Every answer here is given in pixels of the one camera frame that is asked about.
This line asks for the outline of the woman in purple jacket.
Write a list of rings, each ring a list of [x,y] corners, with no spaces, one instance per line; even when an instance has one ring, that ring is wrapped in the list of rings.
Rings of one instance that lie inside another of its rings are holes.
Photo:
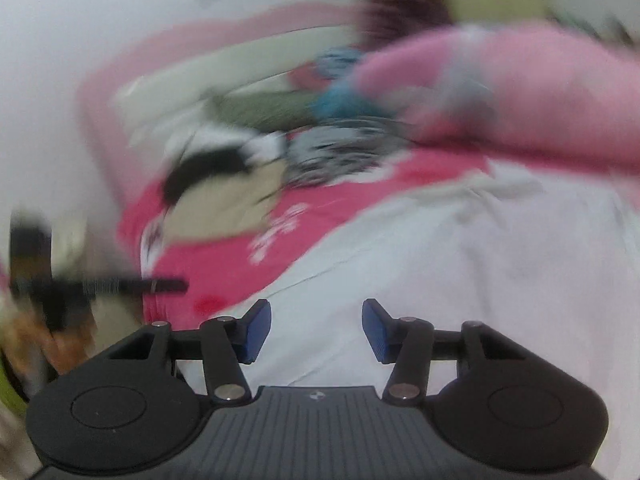
[[[446,0],[361,0],[359,44],[366,51],[380,50],[453,22]]]

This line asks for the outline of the olive green garment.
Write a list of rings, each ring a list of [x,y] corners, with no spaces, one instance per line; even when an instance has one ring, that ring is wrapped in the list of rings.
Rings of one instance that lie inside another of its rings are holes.
[[[213,122],[260,133],[292,131],[317,122],[312,106],[319,93],[303,90],[209,93],[204,112]]]

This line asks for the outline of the beige black garment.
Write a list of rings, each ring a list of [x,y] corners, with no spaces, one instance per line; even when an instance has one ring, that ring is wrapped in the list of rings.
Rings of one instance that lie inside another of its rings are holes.
[[[213,125],[167,143],[174,164],[163,183],[163,237],[195,244],[254,234],[282,194],[282,132]]]

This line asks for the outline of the pink floral bed blanket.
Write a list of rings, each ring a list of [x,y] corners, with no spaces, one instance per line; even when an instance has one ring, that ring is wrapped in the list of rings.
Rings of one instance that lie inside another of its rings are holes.
[[[361,211],[413,188],[488,171],[486,157],[477,151],[413,148],[335,184],[283,192],[262,232],[196,244],[164,241],[162,186],[153,181],[125,210],[118,237],[138,258],[142,273],[183,278],[189,284],[183,295],[144,297],[145,322],[167,321],[177,330],[192,330],[259,294],[322,237]]]

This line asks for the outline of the white cloth garment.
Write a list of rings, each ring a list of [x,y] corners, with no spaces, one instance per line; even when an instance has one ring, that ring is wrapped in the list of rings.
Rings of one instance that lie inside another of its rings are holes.
[[[608,408],[596,460],[639,474],[639,182],[509,164],[416,188],[329,232],[262,292],[272,327],[252,387],[372,386],[374,298],[440,330],[483,322],[577,378]]]

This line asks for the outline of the grey striped clothes pile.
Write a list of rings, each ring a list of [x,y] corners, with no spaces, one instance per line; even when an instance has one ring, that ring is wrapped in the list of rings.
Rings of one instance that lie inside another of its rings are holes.
[[[326,184],[377,165],[410,143],[405,128],[378,117],[335,119],[294,134],[285,151],[291,188]]]

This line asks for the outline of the blue striped garment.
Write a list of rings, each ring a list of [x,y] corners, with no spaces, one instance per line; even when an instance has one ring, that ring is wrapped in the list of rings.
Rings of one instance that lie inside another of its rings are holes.
[[[316,58],[314,71],[330,83],[311,105],[312,114],[319,122],[360,116],[393,117],[388,110],[358,93],[352,84],[352,72],[365,57],[357,48],[340,47]]]

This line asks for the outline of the pink grey rolled duvet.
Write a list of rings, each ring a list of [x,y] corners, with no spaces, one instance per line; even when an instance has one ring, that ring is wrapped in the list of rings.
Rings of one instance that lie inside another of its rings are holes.
[[[639,166],[639,55],[548,22],[449,26],[369,54],[350,90],[413,140]]]

